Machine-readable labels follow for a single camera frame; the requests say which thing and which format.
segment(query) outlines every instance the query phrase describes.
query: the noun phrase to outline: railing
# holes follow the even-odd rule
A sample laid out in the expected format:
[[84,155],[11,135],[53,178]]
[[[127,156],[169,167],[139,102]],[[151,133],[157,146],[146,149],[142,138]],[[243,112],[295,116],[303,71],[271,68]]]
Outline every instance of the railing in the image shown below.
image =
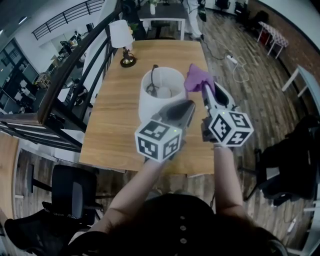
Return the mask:
[[[121,3],[118,1],[115,11],[100,22],[79,43],[63,65],[56,71],[55,76],[51,80],[51,85],[46,91],[36,113],[0,115],[0,130],[36,144],[39,143],[54,148],[80,152],[82,144],[66,133],[60,120],[63,120],[69,127],[72,127],[72,130],[86,132],[87,124],[84,123],[83,119],[90,104],[90,99],[100,76],[104,71],[106,72],[106,70],[108,70],[112,56],[117,50],[111,45],[109,24],[115,20],[119,20],[121,12]],[[88,47],[103,31],[106,32],[107,37],[85,69],[77,88],[73,90],[73,97],[68,103],[61,102],[58,99],[58,95],[64,88],[69,75]],[[96,77],[89,92],[86,94],[84,103],[79,106],[80,111],[78,109],[78,111],[74,113],[74,103],[77,95],[103,49],[106,50],[105,59],[96,73]]]
[[51,33],[53,30],[63,26],[64,24],[68,24],[82,16],[91,15],[92,13],[100,11],[104,1],[105,0],[88,0],[79,3],[49,19],[47,22],[35,29],[32,34],[37,40],[39,40],[46,34]]

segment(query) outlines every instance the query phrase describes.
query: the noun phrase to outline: table lamp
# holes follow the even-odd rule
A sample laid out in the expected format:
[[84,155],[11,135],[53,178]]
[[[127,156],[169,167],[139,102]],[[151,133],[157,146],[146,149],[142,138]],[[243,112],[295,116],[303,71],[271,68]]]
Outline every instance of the table lamp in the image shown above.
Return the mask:
[[134,41],[127,22],[124,19],[117,20],[110,23],[109,27],[112,47],[123,48],[123,59],[120,61],[120,65],[124,68],[132,67],[136,64],[137,59],[126,49],[126,46]]

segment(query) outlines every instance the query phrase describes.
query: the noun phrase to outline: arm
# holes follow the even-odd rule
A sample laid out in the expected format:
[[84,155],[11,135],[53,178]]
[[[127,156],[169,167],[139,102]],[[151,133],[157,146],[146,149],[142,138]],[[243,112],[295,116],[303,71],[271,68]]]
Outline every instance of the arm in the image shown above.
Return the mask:
[[157,182],[164,164],[149,159],[142,170],[115,196],[103,218],[90,231],[108,233],[110,228],[132,218]]
[[234,157],[229,148],[214,149],[214,184],[216,212],[246,217]]

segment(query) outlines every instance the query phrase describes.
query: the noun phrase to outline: white table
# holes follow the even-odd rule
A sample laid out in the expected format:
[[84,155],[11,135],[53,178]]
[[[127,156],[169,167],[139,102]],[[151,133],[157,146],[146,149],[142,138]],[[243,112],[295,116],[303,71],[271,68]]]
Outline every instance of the white table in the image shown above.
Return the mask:
[[271,53],[272,49],[274,48],[275,44],[277,44],[278,46],[281,47],[279,52],[278,52],[278,54],[275,57],[277,59],[279,57],[282,49],[289,45],[288,40],[278,30],[276,30],[274,27],[272,27],[272,26],[270,26],[270,25],[268,25],[268,24],[266,24],[266,23],[264,23],[262,21],[260,21],[259,24],[261,25],[262,28],[261,28],[261,32],[260,32],[260,35],[258,37],[257,42],[259,42],[263,31],[266,31],[267,33],[269,33],[269,36],[268,36],[268,38],[267,38],[267,40],[266,40],[264,45],[265,46],[267,45],[267,43],[268,43],[268,41],[270,39],[270,36],[272,36],[272,41],[271,41],[272,46],[271,46],[271,48],[270,48],[270,50],[269,50],[267,55],[268,56],[270,55],[270,53]]
[[188,13],[181,3],[170,3],[170,5],[163,5],[158,3],[155,7],[155,15],[150,13],[150,4],[144,4],[138,11],[139,19],[141,21],[176,21],[179,22],[180,40],[185,38],[185,25]]
[[68,96],[70,88],[62,89],[58,95],[58,100],[64,102]]
[[299,92],[298,97],[301,97],[301,95],[306,91],[306,89],[309,88],[310,93],[312,95],[312,98],[315,102],[316,108],[318,109],[318,112],[320,113],[320,87],[316,80],[316,78],[307,70],[305,70],[302,66],[299,66],[296,68],[296,70],[293,72],[292,76],[289,78],[289,80],[285,83],[285,85],[282,87],[282,91],[284,92],[289,85],[292,84],[292,82],[295,80],[297,75],[300,74],[303,80],[305,81],[305,87]]

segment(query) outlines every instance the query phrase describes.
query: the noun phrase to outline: power strip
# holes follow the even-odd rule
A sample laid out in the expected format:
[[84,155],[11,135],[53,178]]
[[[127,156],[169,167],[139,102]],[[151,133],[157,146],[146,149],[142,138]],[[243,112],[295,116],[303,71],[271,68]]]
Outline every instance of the power strip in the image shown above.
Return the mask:
[[226,58],[229,59],[230,61],[232,61],[234,64],[236,64],[236,65],[238,64],[238,61],[234,57],[227,55]]

